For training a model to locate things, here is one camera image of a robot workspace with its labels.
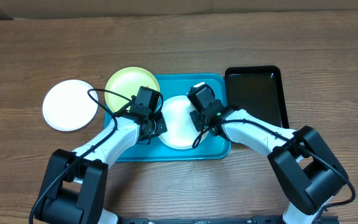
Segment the lime green plate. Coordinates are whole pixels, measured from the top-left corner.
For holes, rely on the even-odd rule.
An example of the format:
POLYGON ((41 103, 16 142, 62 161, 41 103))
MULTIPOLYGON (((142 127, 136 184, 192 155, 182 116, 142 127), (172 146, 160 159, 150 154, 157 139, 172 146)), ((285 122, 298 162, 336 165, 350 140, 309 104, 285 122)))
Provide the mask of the lime green plate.
MULTIPOLYGON (((157 79, 148 70, 140 67, 127 67, 114 73, 108 80, 105 90, 109 90, 131 99, 136 96, 141 86, 160 91, 157 79)), ((121 109, 127 100, 112 93, 104 93, 108 108, 114 113, 121 109)))

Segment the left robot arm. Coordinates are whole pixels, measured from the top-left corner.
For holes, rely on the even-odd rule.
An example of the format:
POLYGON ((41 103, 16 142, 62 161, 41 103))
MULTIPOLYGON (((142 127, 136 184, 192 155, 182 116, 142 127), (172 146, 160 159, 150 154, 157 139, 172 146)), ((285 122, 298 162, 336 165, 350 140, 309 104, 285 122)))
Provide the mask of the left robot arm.
POLYGON ((45 171, 29 223, 119 223, 104 209, 109 168, 130 147, 166 132, 161 112, 144 118, 131 113, 112 118, 92 140, 72 151, 57 149, 45 171))

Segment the white plate front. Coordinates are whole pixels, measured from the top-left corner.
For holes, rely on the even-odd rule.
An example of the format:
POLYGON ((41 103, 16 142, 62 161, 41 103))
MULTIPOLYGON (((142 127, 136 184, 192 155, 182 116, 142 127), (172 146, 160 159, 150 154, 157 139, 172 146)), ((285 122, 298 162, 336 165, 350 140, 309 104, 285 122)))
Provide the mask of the white plate front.
POLYGON ((185 95, 173 96, 164 101, 162 114, 167 131, 158 138, 173 149, 191 149, 200 134, 191 120, 190 113, 195 107, 185 95))

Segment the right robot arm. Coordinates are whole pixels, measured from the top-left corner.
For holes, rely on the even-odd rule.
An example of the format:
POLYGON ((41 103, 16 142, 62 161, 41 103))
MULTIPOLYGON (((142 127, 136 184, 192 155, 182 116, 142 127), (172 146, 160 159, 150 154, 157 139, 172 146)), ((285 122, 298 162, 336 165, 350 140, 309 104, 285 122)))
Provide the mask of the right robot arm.
POLYGON ((267 157, 290 202, 281 223, 320 222, 322 213, 334 206, 331 199, 351 185, 337 157, 309 126, 281 128, 230 106, 212 113, 192 109, 190 117, 202 134, 210 132, 267 157))

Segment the white plate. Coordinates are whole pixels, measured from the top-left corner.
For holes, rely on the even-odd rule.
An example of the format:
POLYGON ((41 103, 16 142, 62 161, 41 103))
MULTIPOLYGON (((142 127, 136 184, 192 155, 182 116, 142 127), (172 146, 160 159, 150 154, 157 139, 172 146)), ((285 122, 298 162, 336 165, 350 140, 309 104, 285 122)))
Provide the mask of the white plate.
POLYGON ((46 123, 58 131, 76 131, 85 127, 98 110, 98 95, 88 92, 89 83, 65 80, 45 95, 42 114, 46 123))
POLYGON ((195 107, 185 95, 173 96, 164 101, 162 114, 167 131, 158 138, 173 149, 191 149, 200 134, 191 120, 190 113, 195 107))

